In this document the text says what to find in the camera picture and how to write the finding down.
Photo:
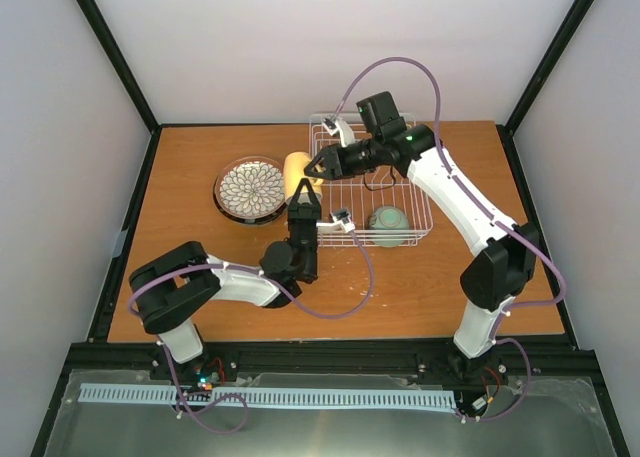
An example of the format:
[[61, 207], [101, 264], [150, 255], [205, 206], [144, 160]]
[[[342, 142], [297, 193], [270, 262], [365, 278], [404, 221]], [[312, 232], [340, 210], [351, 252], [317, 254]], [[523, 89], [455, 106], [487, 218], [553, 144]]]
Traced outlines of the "yellow mug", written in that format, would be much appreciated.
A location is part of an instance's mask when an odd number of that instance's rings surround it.
[[311, 162], [311, 157], [306, 152], [293, 152], [287, 155], [283, 165], [285, 202], [289, 204], [296, 192], [301, 180], [307, 178], [313, 192], [319, 201], [322, 201], [323, 181], [319, 178], [305, 175], [305, 167]]

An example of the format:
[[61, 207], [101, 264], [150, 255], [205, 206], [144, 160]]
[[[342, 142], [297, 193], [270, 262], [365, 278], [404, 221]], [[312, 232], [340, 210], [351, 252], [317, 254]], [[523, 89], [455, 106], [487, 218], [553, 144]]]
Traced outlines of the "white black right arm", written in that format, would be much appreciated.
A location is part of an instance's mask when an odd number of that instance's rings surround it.
[[467, 298], [449, 364], [458, 377], [496, 344], [500, 321], [533, 278], [539, 233], [519, 225], [494, 206], [452, 161], [433, 127], [410, 125], [392, 95], [381, 92], [357, 104], [367, 133], [357, 139], [338, 115], [322, 125], [334, 138], [306, 166], [305, 173], [325, 181], [346, 180], [389, 166], [421, 189], [454, 225], [473, 259], [460, 277]]

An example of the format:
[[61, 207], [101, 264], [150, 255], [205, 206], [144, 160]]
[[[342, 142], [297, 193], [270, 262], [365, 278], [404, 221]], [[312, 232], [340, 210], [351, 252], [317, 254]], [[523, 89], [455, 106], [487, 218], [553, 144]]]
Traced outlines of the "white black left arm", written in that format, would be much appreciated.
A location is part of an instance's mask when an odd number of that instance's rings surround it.
[[271, 243], [258, 266], [228, 263], [188, 241], [130, 274], [130, 311], [169, 350], [174, 369], [197, 379], [207, 370], [208, 355], [193, 315], [210, 301], [279, 308], [297, 298], [301, 282], [317, 279], [321, 216], [320, 200], [303, 178], [287, 206], [289, 236]]

